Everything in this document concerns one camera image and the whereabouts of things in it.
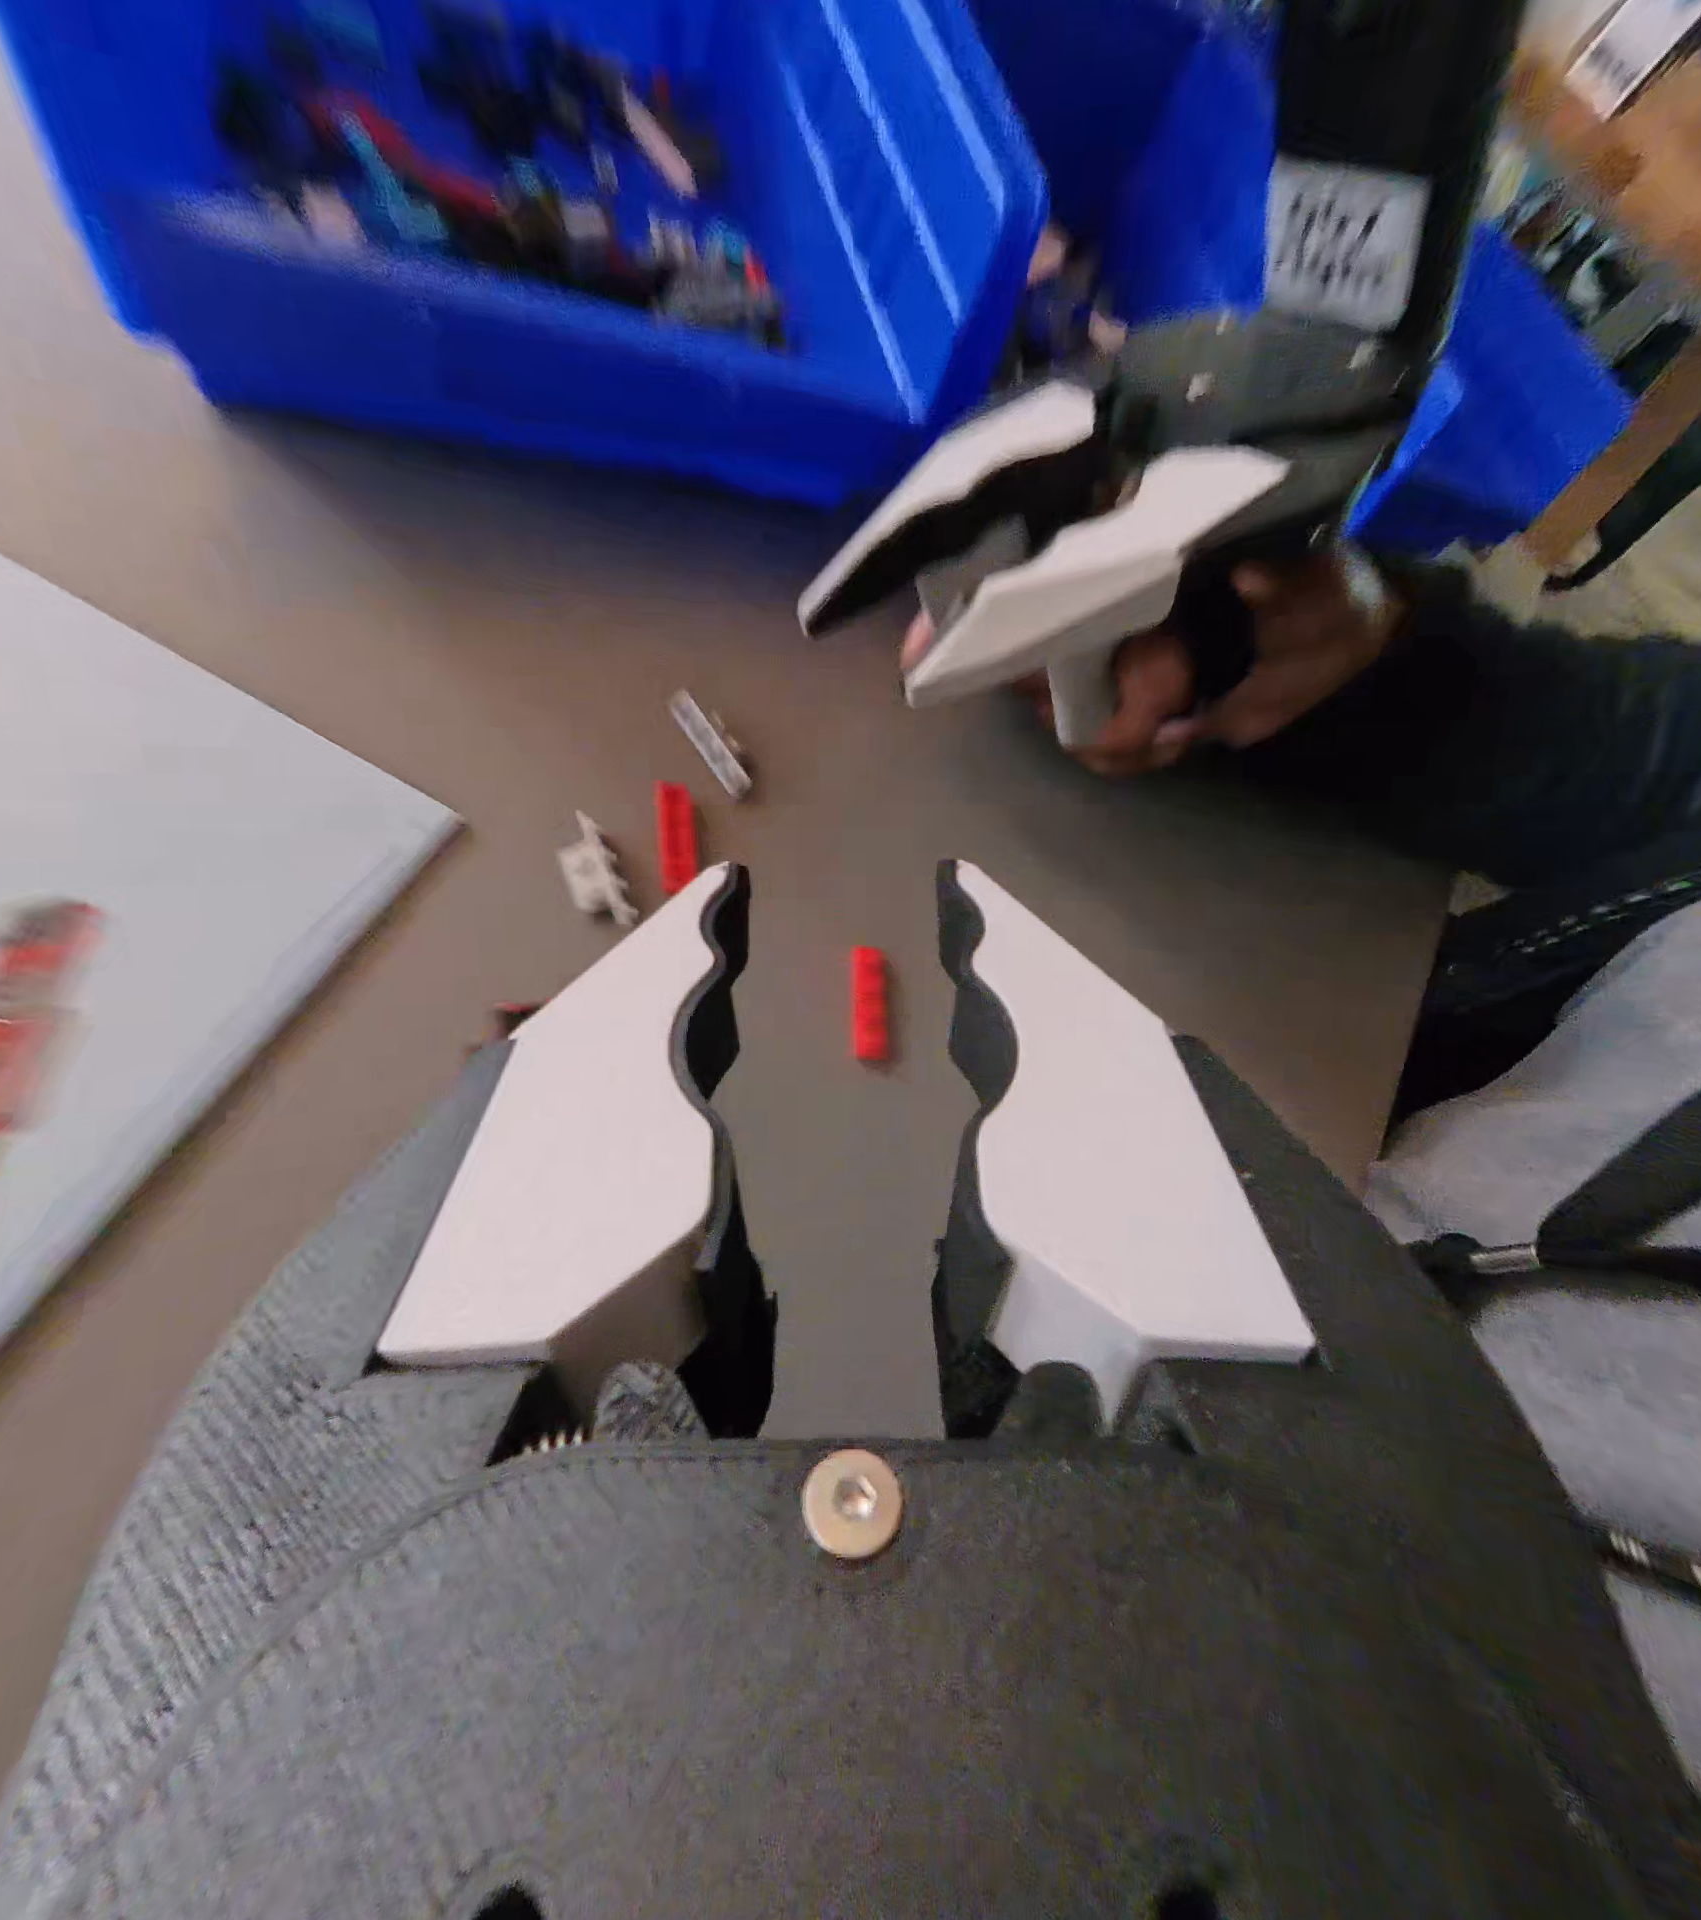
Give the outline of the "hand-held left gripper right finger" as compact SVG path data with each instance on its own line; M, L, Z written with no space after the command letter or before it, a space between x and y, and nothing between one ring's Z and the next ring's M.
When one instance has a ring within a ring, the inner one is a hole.
M993 1434L1047 1366L1113 1428L1155 1365L1311 1360L1170 1024L971 860L939 867L937 918L975 1098L932 1277L946 1434Z

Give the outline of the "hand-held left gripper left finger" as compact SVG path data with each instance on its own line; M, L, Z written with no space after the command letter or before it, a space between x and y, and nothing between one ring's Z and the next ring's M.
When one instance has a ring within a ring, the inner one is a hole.
M751 902L744 867L703 870L503 1042L378 1336L384 1368L542 1368L587 1412L615 1368L651 1360L713 1436L760 1434L774 1299L714 1109Z

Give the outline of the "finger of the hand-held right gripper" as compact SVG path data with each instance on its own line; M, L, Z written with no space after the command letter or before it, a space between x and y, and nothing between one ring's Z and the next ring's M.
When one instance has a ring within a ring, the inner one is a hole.
M1122 505L989 574L907 675L908 706L944 706L1058 664L1109 658L1167 616L1198 543L1289 471L1285 456L1255 447L1162 454Z
M810 638L967 556L1006 523L1031 540L1087 511L1104 471L1098 397L1043 382L1005 397L939 438L823 566L797 602Z

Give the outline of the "blue plastic bin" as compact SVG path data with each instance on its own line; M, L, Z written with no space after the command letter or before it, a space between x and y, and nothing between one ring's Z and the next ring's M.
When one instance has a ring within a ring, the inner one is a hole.
M1451 337L1520 4L972 4L1051 222L1134 335L1337 324L1413 417Z
M1439 370L1351 528L1401 556L1496 549L1605 452L1631 411L1534 271L1482 225Z
M214 406L833 509L985 394L1048 188L964 4L510 4L707 88L782 353L222 211L216 65L278 6L0 4L106 300Z

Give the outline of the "grey bracket toy brick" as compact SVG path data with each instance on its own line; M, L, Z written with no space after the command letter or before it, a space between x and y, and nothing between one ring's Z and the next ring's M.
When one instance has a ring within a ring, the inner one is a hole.
M725 728L718 715L705 708L686 688L669 701L670 719L685 735L699 761L708 769L732 804L746 803L756 786L741 742Z
M623 877L620 857L587 812L574 810L574 834L556 848L556 867L578 915L609 923L620 933L641 925L642 916Z

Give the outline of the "person's right forearm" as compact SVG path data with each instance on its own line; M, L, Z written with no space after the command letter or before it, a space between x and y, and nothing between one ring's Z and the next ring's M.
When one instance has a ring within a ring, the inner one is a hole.
M1511 893L1701 872L1701 641L1520 623L1392 562L1378 657L1267 739L1216 741L1294 800Z

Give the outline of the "person's right hand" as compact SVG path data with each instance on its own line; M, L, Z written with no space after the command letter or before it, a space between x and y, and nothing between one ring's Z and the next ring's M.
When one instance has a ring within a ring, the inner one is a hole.
M1133 778L1206 750L1265 747L1378 664L1406 613L1346 544L1241 564L1227 599L1248 618L1247 673L1218 695L1198 692L1211 630L1194 618L1126 638L1113 660L1115 708L1103 733L1069 753L1078 765Z

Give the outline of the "person's black hoodie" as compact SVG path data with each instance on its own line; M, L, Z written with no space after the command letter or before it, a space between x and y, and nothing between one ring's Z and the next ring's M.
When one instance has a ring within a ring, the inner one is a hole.
M1641 934L1701 902L1701 826L1448 921L1387 1128L1486 1088Z

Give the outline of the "wooden workbench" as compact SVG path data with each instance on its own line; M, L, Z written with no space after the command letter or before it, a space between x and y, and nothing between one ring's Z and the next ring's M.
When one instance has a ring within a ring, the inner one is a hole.
M1660 280L1664 305L1699 316L1616 438L1524 530L1528 560L1553 572L1701 420L1701 52L1605 120L1572 90L1563 61L1528 46L1513 71L1508 115L1557 181L1644 262L1644 279Z

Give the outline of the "open instruction booklet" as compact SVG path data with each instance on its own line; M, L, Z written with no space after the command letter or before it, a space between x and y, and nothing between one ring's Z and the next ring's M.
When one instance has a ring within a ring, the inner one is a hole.
M0 554L0 1347L460 828Z

